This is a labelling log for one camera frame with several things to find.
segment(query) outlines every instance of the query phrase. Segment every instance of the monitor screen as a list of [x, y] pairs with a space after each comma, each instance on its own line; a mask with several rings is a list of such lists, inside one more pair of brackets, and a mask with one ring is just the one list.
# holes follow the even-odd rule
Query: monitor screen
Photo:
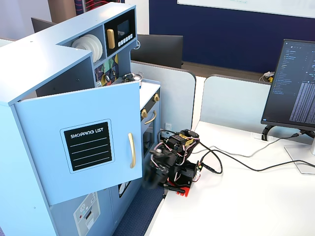
[[315, 130], [315, 42], [284, 41], [261, 123]]

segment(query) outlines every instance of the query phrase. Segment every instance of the white plates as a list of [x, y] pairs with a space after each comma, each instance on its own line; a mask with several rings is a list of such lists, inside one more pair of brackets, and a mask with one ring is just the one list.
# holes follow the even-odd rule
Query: white plates
[[94, 40], [94, 42], [96, 43], [96, 46], [98, 48], [98, 58], [97, 60], [99, 60], [103, 54], [103, 46], [102, 46], [102, 43], [100, 42], [100, 40], [93, 34], [86, 34], [84, 35], [85, 37], [89, 37], [91, 39]]
[[103, 54], [101, 41], [92, 34], [84, 35], [83, 37], [75, 40], [71, 46], [72, 48], [92, 51], [93, 62], [99, 60]]

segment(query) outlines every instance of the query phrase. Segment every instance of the cabinet door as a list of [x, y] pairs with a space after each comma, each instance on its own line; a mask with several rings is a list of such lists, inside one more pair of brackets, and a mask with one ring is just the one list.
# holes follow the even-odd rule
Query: cabinet door
[[138, 83], [15, 104], [50, 205], [142, 177], [139, 104]]

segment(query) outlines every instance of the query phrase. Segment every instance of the shopping list sign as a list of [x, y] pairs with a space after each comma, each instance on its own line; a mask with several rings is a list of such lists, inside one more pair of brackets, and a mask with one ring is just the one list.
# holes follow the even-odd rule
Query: shopping list sign
[[109, 122], [63, 130], [73, 172], [112, 161]]

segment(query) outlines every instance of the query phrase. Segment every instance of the gray desk divider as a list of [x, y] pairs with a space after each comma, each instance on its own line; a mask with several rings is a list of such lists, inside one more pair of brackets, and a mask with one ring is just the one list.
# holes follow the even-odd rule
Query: gray desk divider
[[131, 62], [131, 72], [142, 72], [145, 79], [161, 83], [161, 129], [165, 129], [165, 124], [170, 124], [172, 131], [191, 129], [195, 75], [187, 70], [137, 61]]
[[[270, 84], [235, 77], [213, 75], [206, 79], [203, 91], [200, 121], [231, 128], [261, 133], [261, 124]], [[289, 137], [297, 129], [274, 127], [269, 135]], [[295, 139], [312, 143], [306, 135]]]

